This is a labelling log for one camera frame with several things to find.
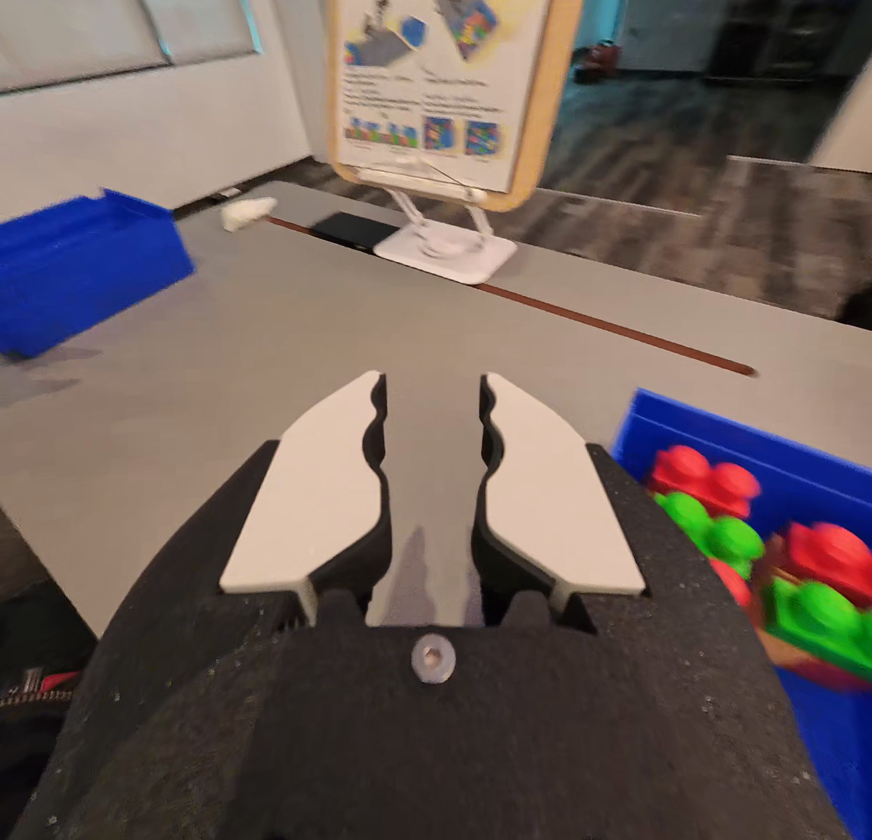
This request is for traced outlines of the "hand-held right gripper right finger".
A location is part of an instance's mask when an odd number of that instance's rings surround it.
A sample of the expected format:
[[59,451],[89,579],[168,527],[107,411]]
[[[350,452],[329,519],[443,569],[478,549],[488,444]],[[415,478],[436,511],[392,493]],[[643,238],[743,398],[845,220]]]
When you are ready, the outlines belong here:
[[486,472],[473,530],[487,589],[640,596],[646,583],[581,434],[497,373],[481,377]]

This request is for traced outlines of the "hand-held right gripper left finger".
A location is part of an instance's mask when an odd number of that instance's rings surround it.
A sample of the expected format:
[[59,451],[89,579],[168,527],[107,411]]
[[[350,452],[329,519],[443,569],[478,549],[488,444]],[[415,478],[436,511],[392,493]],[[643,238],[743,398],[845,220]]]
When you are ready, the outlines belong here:
[[383,373],[363,373],[284,431],[220,578],[223,592],[372,596],[391,564],[386,386]]

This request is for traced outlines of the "blue storage bin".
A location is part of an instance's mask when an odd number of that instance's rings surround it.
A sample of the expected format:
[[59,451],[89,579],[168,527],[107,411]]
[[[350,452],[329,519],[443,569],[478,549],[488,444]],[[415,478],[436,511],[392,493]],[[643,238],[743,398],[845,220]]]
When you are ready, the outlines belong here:
[[194,273],[169,209],[106,189],[1,225],[1,354],[35,358]]
[[657,453],[673,445],[691,447],[711,464],[738,464],[757,479],[761,493],[744,521],[762,538],[766,551],[747,581],[753,605],[750,614],[744,613],[779,673],[835,810],[851,837],[870,838],[870,682],[768,634],[762,606],[762,590],[774,577],[804,582],[779,568],[783,534],[792,522],[841,526],[870,549],[870,469],[638,389],[618,429],[612,457],[653,496],[646,478]]

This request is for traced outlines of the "dark tablet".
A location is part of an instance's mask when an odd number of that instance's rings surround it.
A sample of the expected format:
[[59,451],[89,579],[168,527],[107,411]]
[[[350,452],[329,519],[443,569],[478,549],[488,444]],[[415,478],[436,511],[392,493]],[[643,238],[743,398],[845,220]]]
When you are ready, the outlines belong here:
[[398,231],[396,225],[346,212],[332,213],[310,228],[319,239],[368,255],[375,255],[376,247]]

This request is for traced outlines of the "white cloth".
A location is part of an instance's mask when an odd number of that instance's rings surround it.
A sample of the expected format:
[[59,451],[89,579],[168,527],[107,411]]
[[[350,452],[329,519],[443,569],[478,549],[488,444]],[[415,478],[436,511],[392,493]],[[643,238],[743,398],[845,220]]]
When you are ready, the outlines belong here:
[[245,229],[272,215],[277,204],[277,199],[272,197],[246,198],[225,203],[221,207],[223,230],[236,233]]

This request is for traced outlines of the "instruction sheet board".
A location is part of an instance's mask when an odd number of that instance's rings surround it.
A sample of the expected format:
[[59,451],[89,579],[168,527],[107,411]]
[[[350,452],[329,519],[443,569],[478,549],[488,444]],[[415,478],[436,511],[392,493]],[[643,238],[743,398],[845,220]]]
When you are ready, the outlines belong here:
[[582,10],[583,0],[328,0],[333,170],[517,209],[544,169]]

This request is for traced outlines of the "glass window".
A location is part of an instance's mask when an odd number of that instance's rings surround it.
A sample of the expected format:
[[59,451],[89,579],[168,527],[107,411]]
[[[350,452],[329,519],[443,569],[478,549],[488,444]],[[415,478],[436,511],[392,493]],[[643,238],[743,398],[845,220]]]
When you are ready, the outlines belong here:
[[261,53],[248,0],[1,0],[1,92]]

